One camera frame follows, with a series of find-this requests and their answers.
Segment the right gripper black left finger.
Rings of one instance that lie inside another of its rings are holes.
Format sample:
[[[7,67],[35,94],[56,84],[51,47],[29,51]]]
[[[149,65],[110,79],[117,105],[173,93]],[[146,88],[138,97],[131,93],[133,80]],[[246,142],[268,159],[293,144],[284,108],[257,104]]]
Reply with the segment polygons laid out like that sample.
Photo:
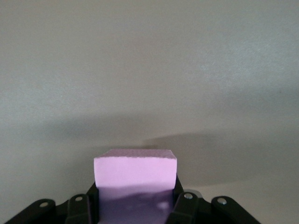
[[[7,224],[97,224],[99,190],[93,184],[85,194],[77,194],[60,205],[52,199],[40,199],[11,219]]]

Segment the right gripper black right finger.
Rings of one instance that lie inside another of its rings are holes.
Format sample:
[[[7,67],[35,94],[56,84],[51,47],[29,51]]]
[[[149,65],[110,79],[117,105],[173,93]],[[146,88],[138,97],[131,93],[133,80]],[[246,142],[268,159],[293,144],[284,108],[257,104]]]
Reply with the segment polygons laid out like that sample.
[[[172,192],[174,207],[166,219],[167,224],[259,223],[231,197],[217,196],[208,202],[199,192],[183,189],[178,176]]]

